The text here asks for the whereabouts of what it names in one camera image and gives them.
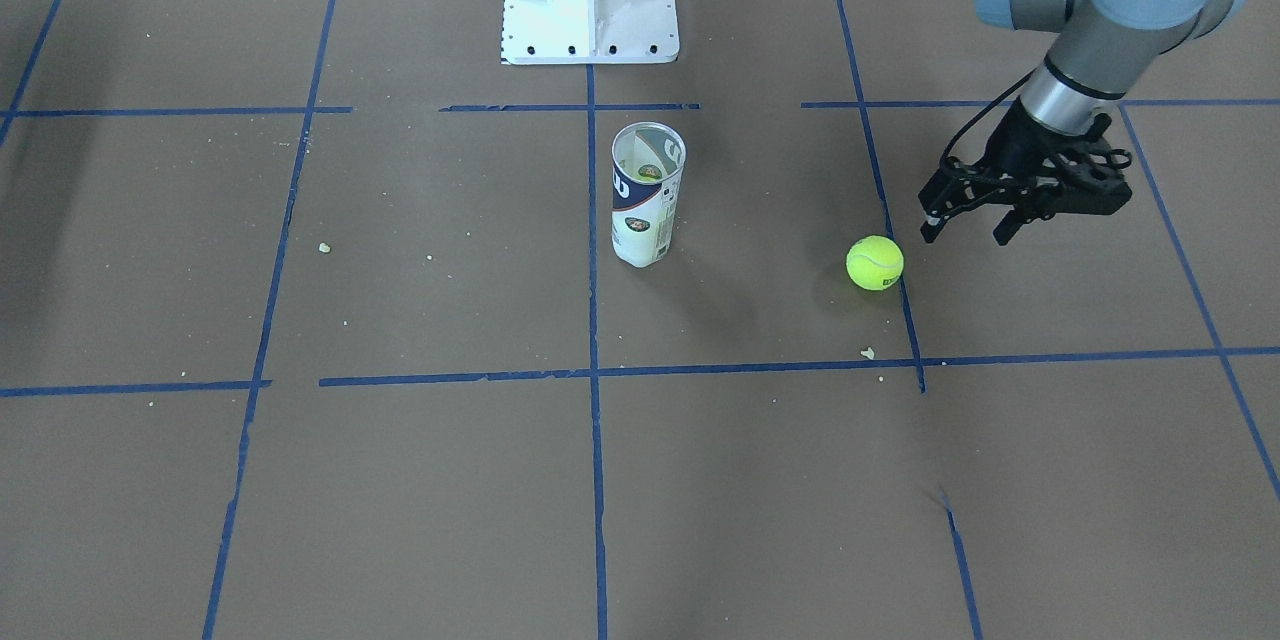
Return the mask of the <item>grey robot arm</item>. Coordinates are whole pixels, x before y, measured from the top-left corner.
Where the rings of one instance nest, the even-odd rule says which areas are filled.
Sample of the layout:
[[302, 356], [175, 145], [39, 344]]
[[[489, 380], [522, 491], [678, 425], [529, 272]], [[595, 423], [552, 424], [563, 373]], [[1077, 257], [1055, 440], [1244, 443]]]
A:
[[1009, 102], [983, 154], [952, 148], [918, 198], [932, 243], [947, 221], [1005, 207], [993, 230], [1009, 244], [1021, 227], [1060, 215], [1110, 216], [1132, 198], [1132, 154], [1108, 143], [1119, 102], [1157, 58], [1207, 37], [1247, 0], [974, 0], [975, 15], [1005, 29], [1044, 31], [1053, 44], [1006, 90]]

